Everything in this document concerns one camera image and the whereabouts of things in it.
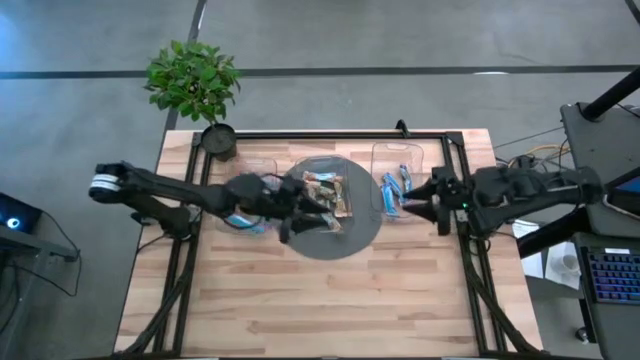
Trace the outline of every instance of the potted plant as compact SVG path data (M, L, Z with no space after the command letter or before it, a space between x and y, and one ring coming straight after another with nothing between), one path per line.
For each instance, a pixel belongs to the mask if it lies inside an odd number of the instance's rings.
M207 120L202 147L217 160L231 159L237 151L235 131L219 121L227 117L225 102L230 100L235 105L231 89L240 91L233 56L220 54L220 47L197 42L172 41L170 50L160 50L147 68L144 88L153 91L149 103L157 104L160 110L176 109L193 121Z

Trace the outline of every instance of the gray round plate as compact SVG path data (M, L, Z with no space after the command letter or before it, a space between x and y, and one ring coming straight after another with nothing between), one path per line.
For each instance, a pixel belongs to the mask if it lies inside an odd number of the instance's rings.
M379 213L372 216L372 202L377 208L381 208L382 196L371 199L371 187L376 186L371 174L360 165L337 156L331 157L330 160L323 158L321 162L313 159L304 160L291 168L288 174L301 177L304 171L345 175L352 217L338 219L342 224L343 233L330 233L321 228L313 229L292 236L288 245L309 258L336 260L353 255L371 244L382 225Z

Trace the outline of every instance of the clear plastic container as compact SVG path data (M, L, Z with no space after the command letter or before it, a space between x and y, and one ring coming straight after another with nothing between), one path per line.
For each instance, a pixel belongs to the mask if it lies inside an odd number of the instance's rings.
M325 205L329 205L328 207L333 210L334 217L340 223L340 231L332 231L329 229L328 225L326 228L318 227L309 231L335 233L338 235L350 229L354 224L354 217L352 213L351 196L349 193L350 183L347 159L342 156L314 156L301 158L296 161L295 165L287 172L287 174L298 179L303 179L305 172L319 175L335 174L335 176L340 177L338 184L342 187L339 200L341 206L334 206L330 203L325 203ZM322 183L330 187L335 186L335 183L332 181L313 180L313 182Z
M271 181L270 179L274 178L268 174L277 174L277 172L278 165L273 159L239 156L226 164L225 182L238 175L247 173L256 173L264 176L265 181ZM216 229L226 233L246 236L262 236L273 230L273 225L268 221L260 216L246 214L240 209L236 209L235 214L226 220L238 227L247 227L247 229L236 229L226 224L223 219L216 221Z
M404 199L400 195L423 185L425 178L422 169L423 159L422 147L415 144L385 142L373 145L371 176L376 186L371 189L371 207L374 216L382 214L383 219L387 221L415 218L413 214L402 209L402 205L411 204L414 200ZM393 204L389 209L384 199L382 202L373 201L373 199L380 199L385 191L387 194L393 194L390 197L387 196L387 199L392 199Z

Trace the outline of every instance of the green leaves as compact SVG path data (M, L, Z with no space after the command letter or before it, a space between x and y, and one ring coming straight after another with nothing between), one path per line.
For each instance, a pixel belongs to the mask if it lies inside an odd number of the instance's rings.
M212 123L226 119L225 101L230 99L235 105L231 90L241 89L233 56L220 54L220 47L197 42L171 41L169 48L151 60L147 77L144 88L153 92L149 103L161 110L177 109L193 121L201 117Z

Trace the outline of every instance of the blue wrapper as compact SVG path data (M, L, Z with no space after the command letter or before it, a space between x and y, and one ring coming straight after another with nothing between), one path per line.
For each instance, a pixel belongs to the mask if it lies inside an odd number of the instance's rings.
M393 201L393 191L391 185L388 183L382 184L380 188L382 190L382 199L384 200L384 212L387 216L398 217L398 210L396 209Z
M400 174L402 174L402 180L404 181L404 192L413 190L413 184L411 184L411 175L409 175L409 168L407 165L400 165Z
M402 196L403 194L402 188L400 187L400 184L398 184L396 179L393 178L393 175L391 175L390 173L386 173L382 176L382 180L384 180L385 184L391 185L391 190L393 191L394 194L396 194L396 196L398 197L398 200L400 200L400 204L404 204L405 199Z
M247 227L253 224L253 222L243 218L240 215L231 215L227 218L227 220L232 223L233 225L239 226L239 227ZM263 224L258 224L256 226L250 227L248 229L239 229L241 231L250 231L254 234L264 234L264 232L266 231L266 227Z

